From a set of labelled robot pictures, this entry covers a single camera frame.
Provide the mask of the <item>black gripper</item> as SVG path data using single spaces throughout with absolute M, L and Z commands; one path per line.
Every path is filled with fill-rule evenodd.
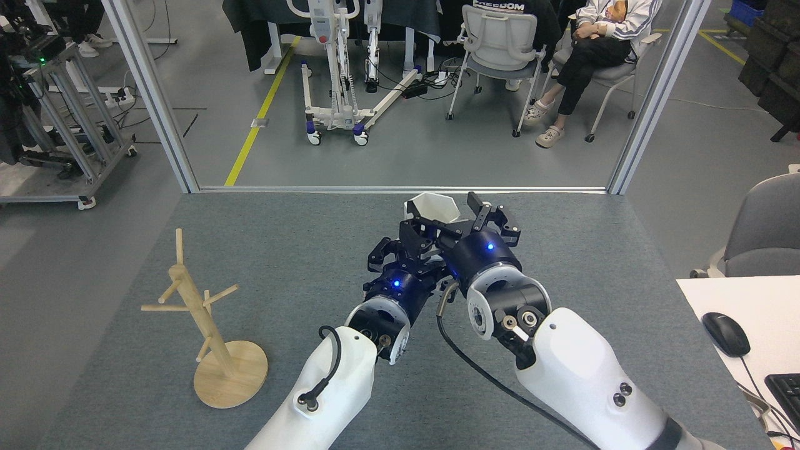
M 447 266 L 460 285 L 471 285 L 472 279 L 495 263 L 509 263 L 522 270 L 518 258 L 509 246 L 516 246 L 522 233 L 514 215 L 506 212 L 503 205 L 494 207 L 484 202 L 476 192 L 468 192 L 467 205 L 475 214 L 468 236 L 458 240 L 447 250 Z M 483 230 L 494 223 L 498 233 Z
M 464 220 L 414 216 L 400 222 L 400 240 L 382 238 L 367 257 L 367 270 L 380 276 L 363 284 L 365 299 L 392 299 L 414 323 L 433 290 L 453 276 L 445 259 L 463 237 Z

